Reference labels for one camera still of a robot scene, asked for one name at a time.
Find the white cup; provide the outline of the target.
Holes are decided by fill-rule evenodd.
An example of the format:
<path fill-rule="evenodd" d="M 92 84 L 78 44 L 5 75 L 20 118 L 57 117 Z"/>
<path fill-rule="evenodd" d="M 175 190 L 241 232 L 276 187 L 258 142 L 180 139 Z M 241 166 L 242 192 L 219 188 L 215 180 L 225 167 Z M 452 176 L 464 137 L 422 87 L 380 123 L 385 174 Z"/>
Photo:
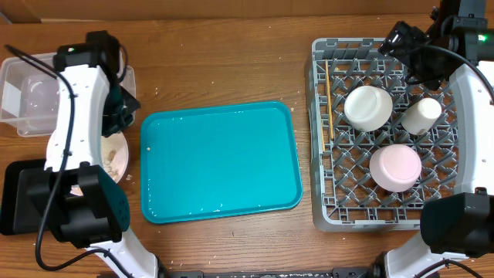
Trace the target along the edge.
<path fill-rule="evenodd" d="M 402 127 L 410 134 L 422 135 L 429 131 L 442 113 L 440 103 L 432 98 L 424 98 L 404 112 Z"/>

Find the white bowl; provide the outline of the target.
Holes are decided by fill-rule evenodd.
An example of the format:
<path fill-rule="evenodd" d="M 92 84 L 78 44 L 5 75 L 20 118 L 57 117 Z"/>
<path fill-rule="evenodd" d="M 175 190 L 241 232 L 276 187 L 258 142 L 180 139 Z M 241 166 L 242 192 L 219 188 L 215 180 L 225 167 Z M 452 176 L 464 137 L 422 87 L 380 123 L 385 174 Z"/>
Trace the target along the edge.
<path fill-rule="evenodd" d="M 343 107 L 351 126 L 364 132 L 381 128 L 390 118 L 392 110 L 391 95 L 375 86 L 359 86 L 352 90 Z"/>

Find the pink plate with food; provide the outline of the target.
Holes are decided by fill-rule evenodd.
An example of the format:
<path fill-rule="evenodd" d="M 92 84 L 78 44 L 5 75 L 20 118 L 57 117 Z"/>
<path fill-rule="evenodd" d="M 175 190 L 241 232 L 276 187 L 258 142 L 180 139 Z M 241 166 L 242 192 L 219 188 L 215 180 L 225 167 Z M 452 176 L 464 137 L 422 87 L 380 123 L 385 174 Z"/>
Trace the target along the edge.
<path fill-rule="evenodd" d="M 65 132 L 61 136 L 57 131 L 52 133 L 46 148 L 45 170 L 57 172 L 60 169 L 65 143 Z M 82 162 L 88 162 L 90 166 L 99 165 L 116 183 L 124 176 L 129 162 L 128 145 L 123 133 L 96 139 L 95 133 L 74 130 L 69 152 L 66 171 L 75 170 Z"/>

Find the pink bowl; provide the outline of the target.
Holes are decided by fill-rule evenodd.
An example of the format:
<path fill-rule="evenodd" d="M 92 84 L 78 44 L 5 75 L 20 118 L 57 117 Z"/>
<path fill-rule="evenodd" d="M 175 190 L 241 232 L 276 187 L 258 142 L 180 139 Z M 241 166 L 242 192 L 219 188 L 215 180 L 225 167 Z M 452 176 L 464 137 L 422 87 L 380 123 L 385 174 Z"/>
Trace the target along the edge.
<path fill-rule="evenodd" d="M 410 189 L 421 174 L 418 153 L 404 144 L 377 149 L 370 158 L 370 175 L 378 186 L 390 192 Z"/>

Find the wooden chopstick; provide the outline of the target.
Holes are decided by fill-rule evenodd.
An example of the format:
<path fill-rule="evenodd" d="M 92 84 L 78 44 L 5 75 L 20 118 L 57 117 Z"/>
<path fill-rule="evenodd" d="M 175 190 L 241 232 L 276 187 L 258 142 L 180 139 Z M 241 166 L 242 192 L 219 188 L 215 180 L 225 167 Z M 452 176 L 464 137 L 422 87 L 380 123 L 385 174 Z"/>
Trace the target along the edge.
<path fill-rule="evenodd" d="M 322 153 L 326 151 L 326 144 L 325 144 L 325 137 L 324 137 L 324 126 L 323 126 L 323 119 L 320 121 L 320 136 L 321 136 L 321 145 L 322 145 Z"/>
<path fill-rule="evenodd" d="M 328 106 L 328 117 L 329 117 L 329 135 L 330 140 L 334 140 L 334 130 L 333 130 L 333 108 L 331 101 L 331 91 L 330 91 L 330 71 L 329 71 L 329 63 L 328 60 L 325 59 L 325 88 L 327 95 L 327 106 Z"/>

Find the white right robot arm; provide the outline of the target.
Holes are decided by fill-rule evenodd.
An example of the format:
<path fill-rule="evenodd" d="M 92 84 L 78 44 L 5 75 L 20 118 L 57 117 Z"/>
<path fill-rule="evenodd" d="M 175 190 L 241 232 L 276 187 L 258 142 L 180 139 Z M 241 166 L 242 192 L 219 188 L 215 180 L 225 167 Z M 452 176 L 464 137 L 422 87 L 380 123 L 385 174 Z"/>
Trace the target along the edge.
<path fill-rule="evenodd" d="M 426 202 L 420 231 L 382 253 L 368 277 L 437 277 L 493 251 L 493 30 L 483 0 L 442 0 L 423 32 L 403 21 L 379 53 L 410 71 L 406 82 L 437 90 L 448 81 L 458 122 L 458 170 L 454 194 Z"/>

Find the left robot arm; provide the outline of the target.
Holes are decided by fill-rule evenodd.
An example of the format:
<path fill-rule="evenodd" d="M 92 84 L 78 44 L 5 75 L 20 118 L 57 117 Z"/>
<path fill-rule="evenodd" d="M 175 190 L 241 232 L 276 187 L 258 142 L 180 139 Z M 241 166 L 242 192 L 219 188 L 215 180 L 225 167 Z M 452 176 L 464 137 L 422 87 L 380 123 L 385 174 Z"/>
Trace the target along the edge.
<path fill-rule="evenodd" d="M 53 146 L 43 168 L 19 177 L 41 215 L 35 257 L 44 270 L 96 254 L 119 277 L 167 275 L 131 230 L 127 196 L 103 169 L 102 137 L 129 127 L 140 108 L 120 85 L 126 54 L 108 32 L 89 32 L 84 43 L 60 46 L 48 68 L 59 83 Z"/>

